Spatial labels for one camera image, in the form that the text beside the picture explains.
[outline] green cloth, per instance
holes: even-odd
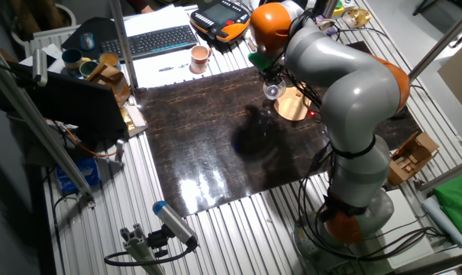
[[[462,175],[435,188],[441,210],[462,234]]]

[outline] dark marble tabletop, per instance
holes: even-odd
[[[326,145],[323,125],[281,118],[262,85],[250,68],[136,91],[164,199],[180,215],[299,180]],[[392,150],[416,131],[408,113],[376,134]]]

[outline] white mug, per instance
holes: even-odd
[[[194,46],[190,51],[192,53],[192,62],[190,70],[192,73],[204,73],[207,70],[208,59],[212,54],[212,49],[201,45]]]

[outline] cardboard box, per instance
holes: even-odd
[[[416,132],[392,155],[388,181],[399,185],[410,179],[436,156],[438,148],[428,134]]]

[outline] paper sheet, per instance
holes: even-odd
[[[170,5],[158,11],[129,19],[124,22],[124,25],[127,36],[131,37],[150,31],[186,25],[189,22],[190,18],[184,8],[175,8],[173,5]]]
[[[64,62],[61,59],[61,56],[63,55],[63,52],[55,45],[51,44],[47,47],[43,47],[41,49],[44,53],[47,55],[50,55],[57,59],[54,61],[54,63],[51,64],[51,66],[47,69],[48,72],[53,72],[53,73],[61,73],[61,71],[64,68]],[[20,64],[25,65],[25,66],[32,66],[33,63],[33,58],[28,57],[20,62]]]
[[[153,88],[170,83],[180,83],[183,80],[202,78],[202,74],[190,72],[190,49],[174,53],[162,54],[134,61],[137,84],[144,88]]]

